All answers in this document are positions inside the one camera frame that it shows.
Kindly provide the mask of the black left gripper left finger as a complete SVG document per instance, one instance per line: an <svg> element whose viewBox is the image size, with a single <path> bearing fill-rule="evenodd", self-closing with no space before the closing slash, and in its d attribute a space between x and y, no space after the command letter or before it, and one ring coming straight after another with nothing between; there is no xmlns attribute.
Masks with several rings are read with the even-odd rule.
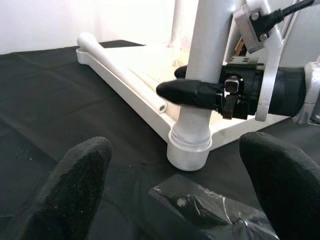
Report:
<svg viewBox="0 0 320 240"><path fill-rule="evenodd" d="M32 201L9 221L2 240L86 240L99 208L113 147L102 136L64 155Z"/></svg>

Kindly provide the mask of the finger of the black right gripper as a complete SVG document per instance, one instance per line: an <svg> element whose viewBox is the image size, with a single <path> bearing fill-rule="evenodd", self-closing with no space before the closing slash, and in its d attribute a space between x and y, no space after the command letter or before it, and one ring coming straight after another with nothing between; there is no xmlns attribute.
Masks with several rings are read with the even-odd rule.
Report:
<svg viewBox="0 0 320 240"><path fill-rule="evenodd" d="M174 76L176 79L185 79L187 73L187 65L180 66L174 71Z"/></svg>
<svg viewBox="0 0 320 240"><path fill-rule="evenodd" d="M176 79L162 82L156 87L161 98L175 104L207 110L222 108L222 87L200 80Z"/></svg>

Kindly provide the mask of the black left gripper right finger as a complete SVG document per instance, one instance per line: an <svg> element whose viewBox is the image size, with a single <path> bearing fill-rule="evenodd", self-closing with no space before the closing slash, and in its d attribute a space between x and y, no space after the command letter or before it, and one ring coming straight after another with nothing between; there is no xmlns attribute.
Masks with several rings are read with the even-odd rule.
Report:
<svg viewBox="0 0 320 240"><path fill-rule="evenodd" d="M259 204L281 240L320 238L320 167L300 148L264 132L239 138Z"/></svg>

